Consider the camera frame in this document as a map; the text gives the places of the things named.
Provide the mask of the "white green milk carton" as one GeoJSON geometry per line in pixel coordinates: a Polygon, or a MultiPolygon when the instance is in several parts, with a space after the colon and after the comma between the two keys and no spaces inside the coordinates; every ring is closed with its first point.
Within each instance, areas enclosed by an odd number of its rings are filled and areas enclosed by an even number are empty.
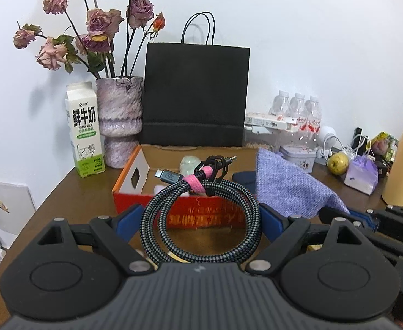
{"type": "Polygon", "coordinates": [[[65,111],[77,173],[84,178],[104,172],[98,103],[91,81],[66,87],[65,111]]]}

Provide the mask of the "black paper bag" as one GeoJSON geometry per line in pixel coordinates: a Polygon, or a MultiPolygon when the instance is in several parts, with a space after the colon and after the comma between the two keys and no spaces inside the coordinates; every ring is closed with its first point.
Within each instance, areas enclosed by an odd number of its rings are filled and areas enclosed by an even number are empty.
{"type": "Polygon", "coordinates": [[[143,145],[239,147],[248,91],[249,48],[216,45],[209,11],[201,44],[149,43],[142,94],[143,145]]]}

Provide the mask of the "colourful snack bag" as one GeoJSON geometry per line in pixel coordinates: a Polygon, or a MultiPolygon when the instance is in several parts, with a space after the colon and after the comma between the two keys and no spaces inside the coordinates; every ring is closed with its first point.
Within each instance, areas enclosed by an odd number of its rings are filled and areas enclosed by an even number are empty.
{"type": "Polygon", "coordinates": [[[376,160],[384,161],[388,165],[394,163],[399,141],[391,134],[380,132],[371,140],[371,150],[376,160]]]}

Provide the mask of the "flat white carton box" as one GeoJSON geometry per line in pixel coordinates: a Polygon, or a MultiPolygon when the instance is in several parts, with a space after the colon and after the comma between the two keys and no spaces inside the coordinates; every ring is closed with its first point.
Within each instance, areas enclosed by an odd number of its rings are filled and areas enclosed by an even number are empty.
{"type": "Polygon", "coordinates": [[[275,116],[272,114],[249,112],[245,115],[245,126],[264,127],[272,130],[286,130],[298,132],[299,126],[296,118],[275,116]]]}

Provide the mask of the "lavender tin box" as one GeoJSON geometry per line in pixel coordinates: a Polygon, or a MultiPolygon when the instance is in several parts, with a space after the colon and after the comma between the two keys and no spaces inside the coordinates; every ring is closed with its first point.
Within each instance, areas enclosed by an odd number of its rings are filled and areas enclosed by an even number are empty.
{"type": "Polygon", "coordinates": [[[311,173],[316,159],[316,151],[304,145],[282,145],[280,147],[282,157],[298,166],[299,168],[311,173]]]}

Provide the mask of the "iridescent plastic wrap ball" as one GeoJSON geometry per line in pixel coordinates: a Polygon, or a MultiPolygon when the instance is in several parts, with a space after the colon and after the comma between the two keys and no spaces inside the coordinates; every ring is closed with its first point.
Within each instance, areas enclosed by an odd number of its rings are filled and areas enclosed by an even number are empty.
{"type": "Polygon", "coordinates": [[[186,155],[180,161],[179,173],[184,177],[193,174],[200,163],[201,160],[197,156],[186,155]]]}

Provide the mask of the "water bottle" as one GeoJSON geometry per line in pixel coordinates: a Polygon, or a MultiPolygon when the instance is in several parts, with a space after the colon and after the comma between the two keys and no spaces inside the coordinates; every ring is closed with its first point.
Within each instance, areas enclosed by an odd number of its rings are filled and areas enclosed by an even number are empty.
{"type": "Polygon", "coordinates": [[[305,102],[305,107],[307,111],[306,130],[318,134],[322,122],[322,109],[319,98],[311,96],[309,100],[305,102]]]}
{"type": "Polygon", "coordinates": [[[307,111],[305,106],[305,95],[296,93],[290,100],[291,117],[298,119],[299,124],[304,124],[307,119],[307,111]]]}
{"type": "Polygon", "coordinates": [[[276,116],[278,119],[283,119],[285,117],[290,117],[292,114],[291,106],[289,103],[289,93],[280,90],[278,95],[274,98],[272,107],[269,113],[276,116]]]}

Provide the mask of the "purple knit pouch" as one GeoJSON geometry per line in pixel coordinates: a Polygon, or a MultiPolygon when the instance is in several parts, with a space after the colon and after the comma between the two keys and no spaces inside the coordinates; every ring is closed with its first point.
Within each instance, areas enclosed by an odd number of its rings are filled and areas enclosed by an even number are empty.
{"type": "Polygon", "coordinates": [[[314,218],[325,206],[348,214],[341,198],[319,180],[266,149],[257,152],[256,196],[261,204],[288,217],[314,218]]]}

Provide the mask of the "purple tissue pack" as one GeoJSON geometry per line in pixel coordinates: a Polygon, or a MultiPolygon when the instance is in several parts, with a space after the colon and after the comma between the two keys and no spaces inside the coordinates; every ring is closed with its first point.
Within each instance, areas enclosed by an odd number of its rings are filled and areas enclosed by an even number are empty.
{"type": "Polygon", "coordinates": [[[371,195],[378,184],[378,171],[374,161],[358,156],[350,162],[344,183],[363,194],[371,195]]]}

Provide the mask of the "yellow green apple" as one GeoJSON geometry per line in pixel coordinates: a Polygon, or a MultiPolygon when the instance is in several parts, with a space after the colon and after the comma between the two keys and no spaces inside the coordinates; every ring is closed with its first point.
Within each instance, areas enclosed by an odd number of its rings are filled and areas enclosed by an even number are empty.
{"type": "Polygon", "coordinates": [[[348,170],[349,164],[349,157],[343,152],[338,152],[327,160],[327,169],[335,176],[342,176],[348,170]]]}

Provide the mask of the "middle water bottle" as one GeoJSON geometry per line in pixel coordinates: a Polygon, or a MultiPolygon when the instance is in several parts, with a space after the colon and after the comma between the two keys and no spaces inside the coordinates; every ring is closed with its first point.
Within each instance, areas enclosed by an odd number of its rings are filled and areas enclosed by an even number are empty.
{"type": "Polygon", "coordinates": [[[305,106],[305,95],[296,93],[290,100],[291,117],[298,119],[299,124],[304,124],[307,119],[307,111],[305,106]]]}

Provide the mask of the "navy zipper case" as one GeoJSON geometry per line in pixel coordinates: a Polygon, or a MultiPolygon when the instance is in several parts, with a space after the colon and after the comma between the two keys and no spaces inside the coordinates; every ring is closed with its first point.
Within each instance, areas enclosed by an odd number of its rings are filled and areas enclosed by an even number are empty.
{"type": "Polygon", "coordinates": [[[232,181],[244,186],[250,193],[256,193],[256,172],[254,170],[236,172],[232,175],[232,181]]]}

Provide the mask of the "small white round device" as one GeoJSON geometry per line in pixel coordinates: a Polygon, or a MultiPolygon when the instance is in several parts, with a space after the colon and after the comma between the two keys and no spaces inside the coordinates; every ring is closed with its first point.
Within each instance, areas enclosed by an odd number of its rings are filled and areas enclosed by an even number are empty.
{"type": "Polygon", "coordinates": [[[335,130],[326,125],[322,125],[316,137],[317,146],[315,148],[317,160],[328,160],[333,155],[332,148],[337,141],[335,130]]]}

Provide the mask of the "black charger adapter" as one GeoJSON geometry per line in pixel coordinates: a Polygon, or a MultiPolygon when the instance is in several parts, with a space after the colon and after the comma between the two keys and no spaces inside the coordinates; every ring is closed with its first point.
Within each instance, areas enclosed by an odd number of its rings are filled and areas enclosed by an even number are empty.
{"type": "Polygon", "coordinates": [[[350,144],[351,148],[354,150],[356,149],[359,144],[360,144],[360,140],[361,140],[361,135],[362,135],[363,129],[360,127],[356,127],[353,133],[353,139],[352,142],[350,144]]]}

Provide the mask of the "dried rose bouquet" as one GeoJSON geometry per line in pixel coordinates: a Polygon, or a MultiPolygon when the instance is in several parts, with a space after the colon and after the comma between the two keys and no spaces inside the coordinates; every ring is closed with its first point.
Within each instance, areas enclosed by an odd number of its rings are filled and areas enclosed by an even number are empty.
{"type": "Polygon", "coordinates": [[[75,64],[82,64],[97,79],[101,77],[100,72],[105,72],[108,78],[131,78],[143,44],[154,41],[166,26],[163,13],[155,13],[149,0],[128,0],[125,12],[103,10],[98,7],[97,0],[84,0],[84,4],[85,34],[79,33],[68,14],[68,0],[43,0],[43,11],[48,15],[63,14],[74,34],[49,37],[39,25],[19,25],[13,36],[14,47],[24,49],[41,38],[44,44],[36,55],[36,61],[43,68],[56,71],[63,67],[72,73],[75,64]],[[121,71],[116,72],[114,38],[123,22],[126,23],[125,54],[121,71]]]}

